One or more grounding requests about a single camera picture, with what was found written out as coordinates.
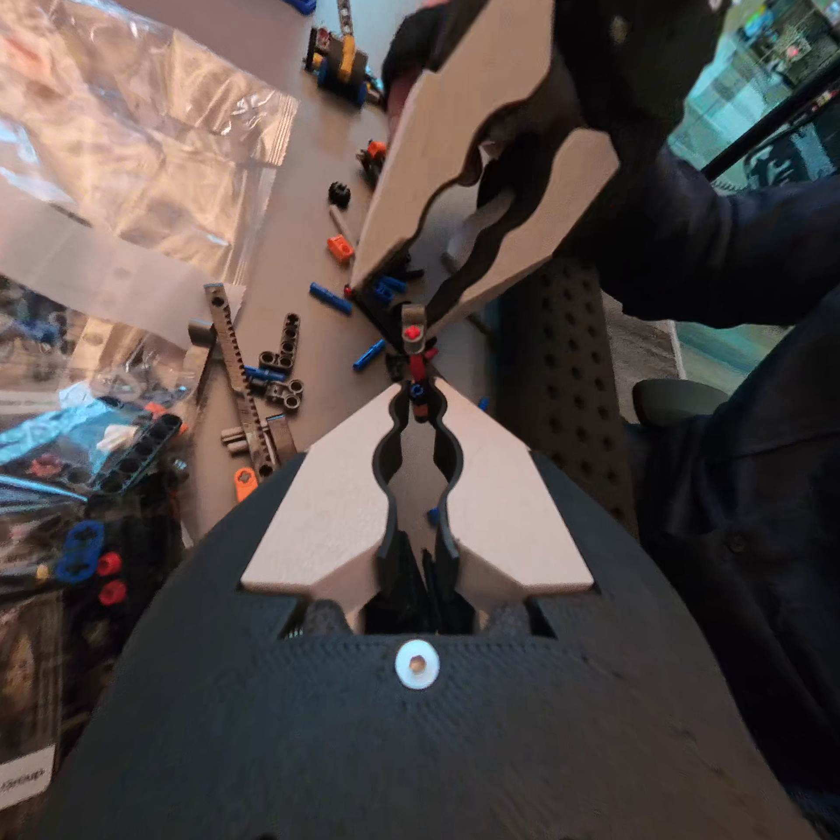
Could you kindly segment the scattered loose lego pieces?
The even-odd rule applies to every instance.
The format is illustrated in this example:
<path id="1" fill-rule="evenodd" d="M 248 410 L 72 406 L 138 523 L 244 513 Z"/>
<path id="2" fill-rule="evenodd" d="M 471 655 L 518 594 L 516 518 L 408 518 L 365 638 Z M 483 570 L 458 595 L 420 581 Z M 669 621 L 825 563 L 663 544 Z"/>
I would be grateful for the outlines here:
<path id="1" fill-rule="evenodd" d="M 456 228 L 456 231 L 453 233 L 452 237 L 448 241 L 447 247 L 442 254 L 442 261 L 447 268 L 450 270 L 455 270 L 462 266 L 463 263 L 466 262 L 466 258 L 469 255 L 473 245 L 476 242 L 478 232 L 480 231 L 480 223 L 484 219 L 482 214 L 484 211 L 475 211 L 473 214 L 467 217 L 467 219 Z M 310 294 L 315 297 L 316 299 L 320 300 L 321 302 L 325 303 L 332 309 L 338 312 L 342 312 L 343 314 L 349 315 L 352 311 L 351 304 L 350 304 L 350 297 L 349 292 L 343 292 L 342 297 L 338 297 L 336 294 L 332 293 L 325 287 L 320 286 L 318 283 L 311 283 L 310 285 Z M 489 341 L 494 339 L 493 332 L 490 330 L 488 325 L 484 323 L 480 317 L 473 314 L 468 316 L 467 319 L 469 322 L 473 323 L 474 326 L 483 334 Z M 370 361 L 373 357 L 372 351 L 373 350 L 383 350 L 385 346 L 385 341 L 382 339 L 376 345 L 371 346 L 371 352 L 368 353 L 367 358 Z M 246 379 L 249 376 L 253 376 L 256 378 L 266 378 L 266 374 L 260 374 L 258 369 L 251 369 L 247 365 L 245 366 L 245 373 Z M 482 410 L 486 410 L 489 405 L 489 399 L 482 399 L 479 402 L 479 408 Z M 427 511 L 426 519 L 430 526 L 437 526 L 439 523 L 439 508 L 433 508 Z"/>

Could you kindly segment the black perforated office chair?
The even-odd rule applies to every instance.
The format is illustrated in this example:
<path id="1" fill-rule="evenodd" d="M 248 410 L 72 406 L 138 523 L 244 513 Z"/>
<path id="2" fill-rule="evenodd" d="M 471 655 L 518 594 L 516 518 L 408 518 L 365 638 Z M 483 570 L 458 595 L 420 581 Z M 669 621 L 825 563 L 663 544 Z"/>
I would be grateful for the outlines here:
<path id="1" fill-rule="evenodd" d="M 637 539 L 632 473 L 594 268 L 555 257 L 497 303 L 496 418 Z"/>

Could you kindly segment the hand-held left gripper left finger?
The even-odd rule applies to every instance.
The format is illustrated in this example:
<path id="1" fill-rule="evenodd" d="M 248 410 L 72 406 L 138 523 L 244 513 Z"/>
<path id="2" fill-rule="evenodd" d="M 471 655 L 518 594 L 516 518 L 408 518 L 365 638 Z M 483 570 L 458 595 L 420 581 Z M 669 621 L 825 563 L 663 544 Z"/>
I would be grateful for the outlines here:
<path id="1" fill-rule="evenodd" d="M 375 553 L 389 512 L 374 455 L 393 430 L 400 391 L 389 385 L 309 448 L 242 574 L 247 592 L 336 602 L 362 631 L 362 611 L 380 590 Z"/>

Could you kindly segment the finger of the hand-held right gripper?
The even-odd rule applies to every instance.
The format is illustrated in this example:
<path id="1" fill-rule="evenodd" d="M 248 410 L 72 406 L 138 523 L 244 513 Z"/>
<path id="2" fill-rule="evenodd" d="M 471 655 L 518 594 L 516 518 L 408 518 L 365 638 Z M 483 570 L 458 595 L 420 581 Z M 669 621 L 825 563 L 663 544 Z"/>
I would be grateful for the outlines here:
<path id="1" fill-rule="evenodd" d="M 387 145 L 350 285 L 361 290 L 420 234 L 436 195 L 466 170 L 481 130 L 530 99 L 549 73 L 554 2 L 458 2 L 431 66 L 413 84 Z"/>
<path id="2" fill-rule="evenodd" d="M 542 171 L 515 192 L 507 189 L 464 225 L 476 231 L 456 272 L 426 305 L 427 334 L 438 335 L 498 299 L 547 264 L 618 170 L 609 137 L 572 131 L 556 150 L 538 158 Z"/>

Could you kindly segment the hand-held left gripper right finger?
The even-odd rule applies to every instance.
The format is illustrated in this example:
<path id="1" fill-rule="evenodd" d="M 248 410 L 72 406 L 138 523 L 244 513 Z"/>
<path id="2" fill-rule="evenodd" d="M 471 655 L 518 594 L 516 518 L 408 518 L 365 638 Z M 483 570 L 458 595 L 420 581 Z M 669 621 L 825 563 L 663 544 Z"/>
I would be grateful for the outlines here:
<path id="1" fill-rule="evenodd" d="M 489 615 L 592 590 L 529 447 L 441 377 L 429 402 L 434 464 L 445 479 L 431 568 L 440 605 Z"/>

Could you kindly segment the person's right hand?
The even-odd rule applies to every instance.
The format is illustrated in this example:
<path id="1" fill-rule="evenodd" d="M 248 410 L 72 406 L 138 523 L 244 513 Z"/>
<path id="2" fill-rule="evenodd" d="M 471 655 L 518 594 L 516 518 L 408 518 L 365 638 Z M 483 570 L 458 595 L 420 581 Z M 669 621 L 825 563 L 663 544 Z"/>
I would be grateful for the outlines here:
<path id="1" fill-rule="evenodd" d="M 395 76 L 389 88 L 385 109 L 387 131 L 389 136 L 392 137 L 396 132 L 398 124 L 402 118 L 406 100 L 422 73 L 423 69 L 420 66 L 411 66 L 407 69 L 401 70 Z"/>

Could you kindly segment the pile of lego part bags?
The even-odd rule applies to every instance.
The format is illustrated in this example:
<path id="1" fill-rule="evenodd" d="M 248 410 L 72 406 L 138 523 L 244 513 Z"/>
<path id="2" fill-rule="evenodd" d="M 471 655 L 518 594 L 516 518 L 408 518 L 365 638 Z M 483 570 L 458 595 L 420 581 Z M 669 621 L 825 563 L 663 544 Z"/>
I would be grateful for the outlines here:
<path id="1" fill-rule="evenodd" d="M 2 838 L 187 539 L 179 485 L 298 102 L 115 2 L 2 2 Z"/>

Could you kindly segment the orange black lego connector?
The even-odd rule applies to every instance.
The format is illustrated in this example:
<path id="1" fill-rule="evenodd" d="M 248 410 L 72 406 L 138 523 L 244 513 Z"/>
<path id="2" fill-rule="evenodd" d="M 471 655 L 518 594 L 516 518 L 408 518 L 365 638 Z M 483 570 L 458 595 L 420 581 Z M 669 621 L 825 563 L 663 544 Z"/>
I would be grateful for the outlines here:
<path id="1" fill-rule="evenodd" d="M 385 352 L 385 369 L 388 378 L 395 384 L 408 383 L 408 399 L 414 419 L 418 424 L 428 422 L 428 379 L 432 362 L 437 355 L 436 347 L 411 356 L 391 351 Z"/>

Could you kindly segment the orange lego connector block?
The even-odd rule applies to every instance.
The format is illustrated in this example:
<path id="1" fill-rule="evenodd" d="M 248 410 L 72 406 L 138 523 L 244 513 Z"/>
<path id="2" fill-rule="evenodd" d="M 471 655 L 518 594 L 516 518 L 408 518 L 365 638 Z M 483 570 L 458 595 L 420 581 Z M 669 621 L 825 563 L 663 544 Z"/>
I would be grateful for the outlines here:
<path id="1" fill-rule="evenodd" d="M 335 226 L 335 233 L 327 239 L 327 249 L 339 264 L 347 266 L 355 256 L 355 238 L 340 207 L 330 204 L 329 215 Z"/>

